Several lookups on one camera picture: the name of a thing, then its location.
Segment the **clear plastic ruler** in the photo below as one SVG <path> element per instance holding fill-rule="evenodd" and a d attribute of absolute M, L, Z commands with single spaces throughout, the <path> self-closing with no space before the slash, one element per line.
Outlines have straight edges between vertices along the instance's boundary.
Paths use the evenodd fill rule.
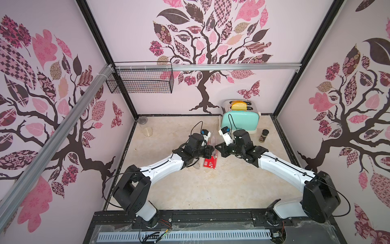
<path fill-rule="evenodd" d="M 194 164 L 193 168 L 199 170 L 204 164 L 204 158 L 197 159 L 196 163 Z"/>

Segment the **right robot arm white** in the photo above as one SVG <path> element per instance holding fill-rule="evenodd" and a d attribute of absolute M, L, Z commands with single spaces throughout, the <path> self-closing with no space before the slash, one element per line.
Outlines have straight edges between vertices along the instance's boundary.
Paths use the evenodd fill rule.
<path fill-rule="evenodd" d="M 331 177 L 321 171 L 303 169 L 278 158 L 262 146 L 255 146 L 245 130 L 232 132 L 229 127 L 219 130 L 224 142 L 216 145 L 223 158 L 234 155 L 256 168 L 266 170 L 298 189 L 301 197 L 290 200 L 277 199 L 267 208 L 267 215 L 276 221 L 296 217 L 309 217 L 326 222 L 340 205 L 341 199 Z"/>

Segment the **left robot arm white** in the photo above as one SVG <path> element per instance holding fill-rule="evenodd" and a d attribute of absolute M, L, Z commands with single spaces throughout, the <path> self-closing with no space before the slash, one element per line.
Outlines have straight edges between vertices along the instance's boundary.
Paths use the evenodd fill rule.
<path fill-rule="evenodd" d="M 211 132 L 203 129 L 189 136 L 186 143 L 152 165 L 126 169 L 117 182 L 113 197 L 126 214 L 137 216 L 152 225 L 159 219 L 159 211 L 147 201 L 151 186 L 168 175 L 191 167 L 200 158 L 210 159 L 214 147 L 208 144 Z"/>

